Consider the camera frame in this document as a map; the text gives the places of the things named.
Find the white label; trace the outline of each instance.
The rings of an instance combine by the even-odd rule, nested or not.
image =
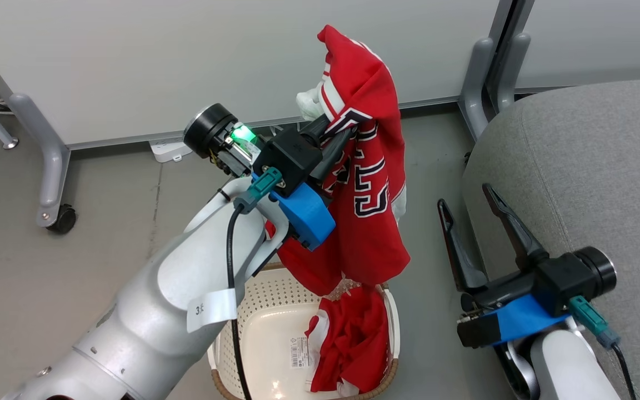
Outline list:
[[[308,353],[308,338],[292,337],[290,339],[290,368],[305,369],[312,364],[310,354]]]
[[[236,290],[224,289],[206,293],[189,302],[187,307],[187,332],[215,322],[236,319]]]

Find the gray chair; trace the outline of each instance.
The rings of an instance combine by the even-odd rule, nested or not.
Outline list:
[[[490,279],[516,271],[483,182],[505,198],[554,256],[594,246],[612,259],[617,288],[594,301],[622,336],[640,397],[640,81],[535,94],[490,122],[463,178],[473,230]],[[622,398],[613,353],[591,340]]]

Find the chair caster wheel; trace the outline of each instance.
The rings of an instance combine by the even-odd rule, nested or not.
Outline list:
[[[62,204],[58,207],[56,222],[53,225],[46,226],[46,229],[64,235],[70,232],[74,225],[76,225],[76,210],[70,204]]]

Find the laundry basket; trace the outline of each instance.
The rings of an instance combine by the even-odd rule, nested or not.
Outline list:
[[[334,301],[355,286],[359,284],[344,279],[326,297]],[[305,338],[304,332],[318,311],[321,298],[305,289],[286,268],[263,270],[248,281],[246,296],[238,307],[238,329],[246,381],[253,400],[367,400],[384,392],[399,365],[399,317],[388,286],[377,286],[377,290],[384,298],[389,322],[384,378],[371,392],[340,397],[338,392],[305,391],[307,360],[299,354],[297,342]],[[228,400],[242,400],[231,324],[226,324],[209,348],[208,359],[216,389]]]

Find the teal connector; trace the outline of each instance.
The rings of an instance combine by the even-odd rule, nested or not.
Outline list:
[[[256,208],[261,198],[267,196],[282,180],[283,177],[280,171],[274,167],[270,167],[251,184],[246,192],[234,198],[234,208],[242,207],[241,213],[243,214],[251,212],[251,210]]]
[[[583,296],[569,299],[569,312],[597,337],[597,341],[605,349],[611,349],[615,344],[619,344],[619,335],[609,328],[609,322]]]

